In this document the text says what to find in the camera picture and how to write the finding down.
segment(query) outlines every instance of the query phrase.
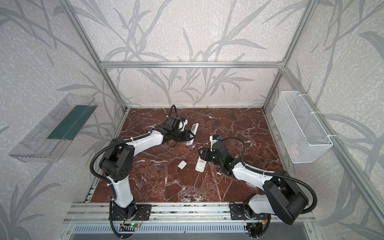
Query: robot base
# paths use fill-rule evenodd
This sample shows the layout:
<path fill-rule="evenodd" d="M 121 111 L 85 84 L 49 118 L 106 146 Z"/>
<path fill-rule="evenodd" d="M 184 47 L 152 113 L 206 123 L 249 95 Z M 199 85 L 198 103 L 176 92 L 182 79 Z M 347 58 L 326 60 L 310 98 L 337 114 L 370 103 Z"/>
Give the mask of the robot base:
<path fill-rule="evenodd" d="M 121 213 L 119 206 L 113 206 L 111 218 L 112 221 L 124 221 L 126 216 Z M 151 204 L 136 204 L 135 205 L 135 213 L 136 215 L 131 219 L 131 221 L 148 221 L 149 216 L 151 215 Z"/>
<path fill-rule="evenodd" d="M 230 203 L 229 209 L 231 211 L 231 219 L 232 220 L 249 220 L 250 217 L 247 217 L 246 210 L 244 210 L 243 203 L 236 204 L 236 203 Z M 265 214 L 254 214 L 252 218 L 255 218 L 255 220 L 265 220 Z"/>

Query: debris on table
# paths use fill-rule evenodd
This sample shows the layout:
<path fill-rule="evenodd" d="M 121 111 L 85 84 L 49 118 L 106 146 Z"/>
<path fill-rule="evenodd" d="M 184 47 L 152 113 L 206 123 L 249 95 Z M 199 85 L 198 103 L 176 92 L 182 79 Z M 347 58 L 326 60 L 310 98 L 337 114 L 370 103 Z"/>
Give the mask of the debris on table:
<path fill-rule="evenodd" d="M 181 161 L 181 163 L 179 163 L 177 166 L 178 166 L 180 169 L 183 169 L 186 165 L 187 165 L 187 163 L 183 160 L 183 161 Z"/>

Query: black flexible conduit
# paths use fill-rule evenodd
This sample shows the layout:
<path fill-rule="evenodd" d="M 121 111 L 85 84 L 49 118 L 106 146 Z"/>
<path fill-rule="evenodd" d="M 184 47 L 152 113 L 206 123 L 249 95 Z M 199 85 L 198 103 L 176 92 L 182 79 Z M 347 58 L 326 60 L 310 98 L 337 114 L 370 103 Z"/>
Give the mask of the black flexible conduit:
<path fill-rule="evenodd" d="M 265 224 L 265 228 L 263 229 L 262 233 L 260 233 L 259 235 L 257 235 L 257 238 L 260 237 L 261 235 L 263 235 L 266 230 L 268 229 L 269 227 L 269 223 L 271 222 L 271 214 L 268 214 L 268 222 Z"/>
<path fill-rule="evenodd" d="M 142 138 L 147 137 L 147 136 L 149 136 L 149 135 L 150 135 L 150 133 L 148 132 L 148 133 L 146 133 L 146 134 L 143 134 L 143 135 L 134 137 L 134 138 L 133 138 L 133 141 L 142 139 Z M 100 151 L 99 151 L 99 152 L 92 158 L 92 160 L 91 160 L 91 162 L 90 162 L 90 164 L 89 164 L 89 170 L 91 171 L 92 175 L 94 175 L 95 177 L 97 177 L 97 178 L 99 178 L 99 179 L 101 179 L 101 180 L 106 181 L 106 182 L 110 185 L 110 187 L 111 187 L 111 189 L 112 189 L 112 193 L 113 193 L 113 197 L 114 197 L 114 198 L 116 198 L 116 192 L 115 192 L 115 188 L 114 188 L 113 185 L 111 184 L 112 181 L 109 180 L 108 178 L 106 178 L 106 177 L 104 177 L 104 176 L 102 176 L 102 175 L 96 173 L 96 171 L 95 171 L 94 168 L 93 168 L 93 165 L 94 165 L 96 159 L 97 159 L 103 152 L 105 152 L 106 150 L 108 150 L 108 149 L 110 149 L 110 148 L 112 148 L 112 147 L 116 147 L 116 146 L 119 146 L 119 145 L 123 145 L 123 144 L 128 143 L 128 142 L 132 142 L 132 139 L 127 139 L 127 140 L 124 140 L 124 141 L 122 141 L 122 142 L 117 142 L 117 143 L 111 144 L 111 145 L 109 145 L 109 146 L 106 146 L 105 148 L 101 149 L 101 150 L 100 150 Z"/>
<path fill-rule="evenodd" d="M 258 174 L 266 175 L 266 176 L 272 176 L 272 177 L 279 177 L 279 178 L 288 179 L 288 180 L 294 181 L 294 182 L 304 186 L 306 189 L 309 190 L 309 192 L 311 193 L 312 198 L 313 198 L 312 204 L 308 208 L 304 209 L 300 214 L 306 214 L 306 213 L 312 211 L 316 207 L 316 205 L 317 205 L 317 195 L 314 192 L 314 190 L 308 184 L 306 184 L 305 182 L 303 182 L 303 181 L 301 181 L 299 179 L 296 179 L 294 177 L 287 177 L 287 176 L 283 176 L 283 175 L 279 175 L 279 174 L 275 174 L 275 173 L 271 173 L 271 172 L 264 172 L 264 171 L 260 171 L 260 170 L 257 170 L 257 169 L 254 169 L 254 168 L 250 167 L 250 165 L 245 164 L 245 162 L 244 162 L 245 142 L 243 140 L 241 140 L 240 138 L 238 138 L 238 137 L 225 137 L 225 138 L 221 139 L 220 141 L 224 141 L 224 140 L 227 140 L 227 139 L 237 139 L 237 140 L 240 140 L 243 143 L 243 152 L 241 154 L 241 163 L 243 164 L 243 166 L 246 169 L 248 169 L 248 170 L 250 170 L 252 172 L 258 173 Z"/>
<path fill-rule="evenodd" d="M 175 115 L 176 117 L 178 118 L 179 116 L 177 115 L 177 110 L 176 110 L 176 106 L 175 104 L 173 104 L 171 107 L 170 107 L 170 110 L 169 110 L 169 113 L 168 113 L 168 117 L 164 120 L 164 122 L 162 122 L 161 124 L 157 125 L 156 127 L 160 127 L 162 126 L 169 118 L 169 116 L 172 114 L 172 109 L 175 109 Z"/>
<path fill-rule="evenodd" d="M 115 229 L 115 226 L 113 225 L 113 222 L 112 222 L 112 201 L 109 202 L 109 223 L 111 225 L 111 228 L 112 228 L 112 232 L 119 238 L 119 239 L 128 239 L 130 238 L 133 234 L 131 234 L 129 237 L 123 237 L 122 235 L 120 235 L 116 229 Z"/>

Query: white wire mesh basket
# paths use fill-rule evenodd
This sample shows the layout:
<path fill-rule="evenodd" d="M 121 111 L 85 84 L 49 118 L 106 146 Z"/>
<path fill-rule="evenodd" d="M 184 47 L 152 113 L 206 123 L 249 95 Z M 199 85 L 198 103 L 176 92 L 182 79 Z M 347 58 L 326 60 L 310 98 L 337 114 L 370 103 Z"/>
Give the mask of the white wire mesh basket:
<path fill-rule="evenodd" d="M 313 162 L 333 146 L 315 114 L 298 91 L 281 92 L 272 116 L 293 163 Z"/>

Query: wallpaper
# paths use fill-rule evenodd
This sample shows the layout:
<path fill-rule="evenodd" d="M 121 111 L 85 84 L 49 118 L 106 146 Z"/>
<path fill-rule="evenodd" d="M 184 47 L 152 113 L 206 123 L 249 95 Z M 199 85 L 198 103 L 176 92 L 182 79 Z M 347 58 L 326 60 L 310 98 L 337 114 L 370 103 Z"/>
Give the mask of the wallpaper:
<path fill-rule="evenodd" d="M 293 164 L 273 120 L 272 110 L 281 91 L 293 91 L 283 76 L 265 109 L 284 169 L 317 193 L 313 214 L 325 240 L 384 239 L 384 229 L 360 195 L 343 166 L 329 149 L 313 163 Z M 311 194 L 304 189 L 307 196 Z"/>
<path fill-rule="evenodd" d="M 54 239 L 89 190 L 89 161 L 111 139 L 121 107 L 58 2 L 0 1 L 0 239 Z M 8 154 L 68 93 L 94 96 L 93 115 L 57 163 Z"/>
<path fill-rule="evenodd" d="M 289 69 L 384 197 L 384 1 L 319 5 Z"/>
<path fill-rule="evenodd" d="M 115 68 L 108 73 L 127 106 L 261 108 L 273 68 Z"/>
<path fill-rule="evenodd" d="M 71 0 L 102 61 L 281 61 L 306 0 Z"/>

